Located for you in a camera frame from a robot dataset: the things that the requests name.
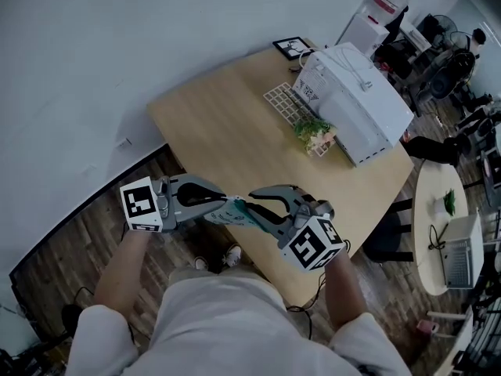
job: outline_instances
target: round white table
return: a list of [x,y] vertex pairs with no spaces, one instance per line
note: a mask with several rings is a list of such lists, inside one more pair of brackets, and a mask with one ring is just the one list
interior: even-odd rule
[[413,198],[412,238],[414,262],[424,289],[431,295],[447,291],[444,270],[438,249],[429,249],[430,226],[433,225],[440,237],[452,217],[449,213],[434,212],[434,201],[454,190],[456,213],[453,218],[468,215],[467,196],[457,171],[450,164],[424,161],[417,177]]

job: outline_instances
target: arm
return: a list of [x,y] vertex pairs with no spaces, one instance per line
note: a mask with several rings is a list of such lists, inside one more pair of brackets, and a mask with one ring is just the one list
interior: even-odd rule
[[81,313],[71,345],[67,376],[111,376],[137,360],[127,324],[138,295],[142,261],[150,233],[129,231],[104,269],[96,305]]
[[398,351],[367,313],[355,268],[346,250],[326,266],[326,304],[336,334],[329,347],[363,374],[410,376]]
[[128,231],[96,287],[94,301],[121,313],[128,319],[141,288],[142,261],[151,233]]
[[367,312],[355,269],[343,249],[326,266],[326,304],[334,329]]

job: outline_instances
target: plastic grid tray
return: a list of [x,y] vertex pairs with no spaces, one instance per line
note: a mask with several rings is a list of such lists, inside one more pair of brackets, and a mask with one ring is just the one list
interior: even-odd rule
[[[308,120],[309,118],[315,117],[305,104],[294,94],[287,82],[278,85],[271,91],[266,92],[263,96],[272,107],[285,118],[292,128],[294,128],[300,120]],[[319,146],[315,149],[315,153],[321,157],[327,152],[330,146],[330,144]]]

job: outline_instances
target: foot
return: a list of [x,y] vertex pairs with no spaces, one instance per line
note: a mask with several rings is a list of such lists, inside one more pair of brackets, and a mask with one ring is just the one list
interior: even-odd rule
[[402,136],[402,139],[405,143],[407,143],[408,141],[410,141],[410,132],[408,130],[406,130],[404,132],[404,135]]
[[228,267],[234,267],[240,263],[241,258],[242,248],[235,244],[226,252],[226,255],[222,257],[222,262]]
[[209,270],[209,264],[201,256],[195,258],[195,269],[197,270]]

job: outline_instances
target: small plant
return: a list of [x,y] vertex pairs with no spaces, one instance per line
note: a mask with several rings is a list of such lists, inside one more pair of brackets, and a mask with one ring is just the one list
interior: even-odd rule
[[454,196],[454,190],[450,190],[444,196],[444,206],[447,213],[449,213],[451,216],[454,216],[454,213],[456,213],[455,203],[456,197]]
[[310,118],[299,121],[294,126],[294,133],[305,143],[308,154],[312,154],[316,148],[334,141],[336,129],[324,120]]

